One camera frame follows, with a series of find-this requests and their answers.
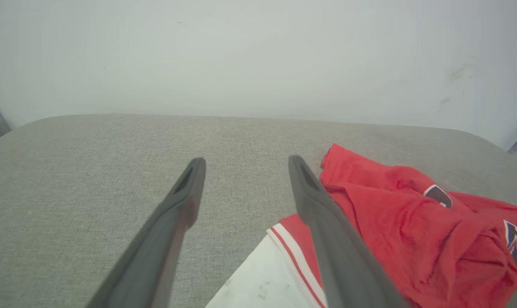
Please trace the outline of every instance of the striped trim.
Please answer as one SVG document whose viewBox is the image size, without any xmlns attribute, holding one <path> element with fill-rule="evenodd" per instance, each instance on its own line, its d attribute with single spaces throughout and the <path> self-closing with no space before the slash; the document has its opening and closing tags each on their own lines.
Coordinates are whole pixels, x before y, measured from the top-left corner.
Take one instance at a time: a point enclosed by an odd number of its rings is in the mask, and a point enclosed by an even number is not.
<svg viewBox="0 0 517 308">
<path fill-rule="evenodd" d="M 316 308 L 327 308 L 325 292 L 323 292 L 323 289 L 315 279 L 302 250 L 291 234 L 282 224 L 276 224 L 266 232 L 282 251 L 296 277 L 301 282 L 301 286 L 308 295 L 308 299 L 314 304 L 313 306 Z"/>
</svg>

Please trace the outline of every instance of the gray tabletop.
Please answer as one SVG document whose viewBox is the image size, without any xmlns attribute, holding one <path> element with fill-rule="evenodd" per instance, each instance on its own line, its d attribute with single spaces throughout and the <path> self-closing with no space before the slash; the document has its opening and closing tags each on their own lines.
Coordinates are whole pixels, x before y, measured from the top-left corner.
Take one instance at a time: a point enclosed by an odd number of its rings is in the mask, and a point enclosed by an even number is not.
<svg viewBox="0 0 517 308">
<path fill-rule="evenodd" d="M 171 306 L 204 307 L 295 212 L 287 159 L 316 175 L 333 143 L 446 190 L 517 204 L 517 160 L 448 129 L 324 121 L 72 115 L 0 138 L 0 307 L 84 307 L 186 164 L 205 157 Z M 517 295 L 514 298 L 517 306 Z"/>
</svg>

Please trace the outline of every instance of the white backdrop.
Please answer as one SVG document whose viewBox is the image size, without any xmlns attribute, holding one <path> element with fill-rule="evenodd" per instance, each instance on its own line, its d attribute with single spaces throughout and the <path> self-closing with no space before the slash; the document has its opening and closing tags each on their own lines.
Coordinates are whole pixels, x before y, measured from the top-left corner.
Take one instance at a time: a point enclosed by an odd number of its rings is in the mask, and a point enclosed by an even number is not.
<svg viewBox="0 0 517 308">
<path fill-rule="evenodd" d="M 452 128 L 517 140 L 517 0 L 0 0 L 0 112 Z"/>
</svg>

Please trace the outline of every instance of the red fabric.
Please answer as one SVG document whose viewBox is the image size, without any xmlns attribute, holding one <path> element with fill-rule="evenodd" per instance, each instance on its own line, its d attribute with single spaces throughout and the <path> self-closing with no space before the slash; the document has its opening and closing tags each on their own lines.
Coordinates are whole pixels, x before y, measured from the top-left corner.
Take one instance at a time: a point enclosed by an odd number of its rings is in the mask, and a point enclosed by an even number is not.
<svg viewBox="0 0 517 308">
<path fill-rule="evenodd" d="M 403 296 L 417 307 L 504 307 L 517 289 L 517 206 L 445 192 L 445 207 L 424 194 L 435 182 L 405 166 L 384 166 L 334 144 L 321 183 Z M 321 284 L 308 228 L 280 223 Z"/>
</svg>

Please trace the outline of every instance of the white garment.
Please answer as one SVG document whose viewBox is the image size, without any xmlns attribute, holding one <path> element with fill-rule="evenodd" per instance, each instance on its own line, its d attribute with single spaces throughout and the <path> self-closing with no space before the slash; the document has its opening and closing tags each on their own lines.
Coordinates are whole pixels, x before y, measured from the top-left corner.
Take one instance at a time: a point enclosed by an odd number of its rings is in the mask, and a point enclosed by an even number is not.
<svg viewBox="0 0 517 308">
<path fill-rule="evenodd" d="M 206 308 L 314 308 L 270 235 L 258 244 Z"/>
</svg>

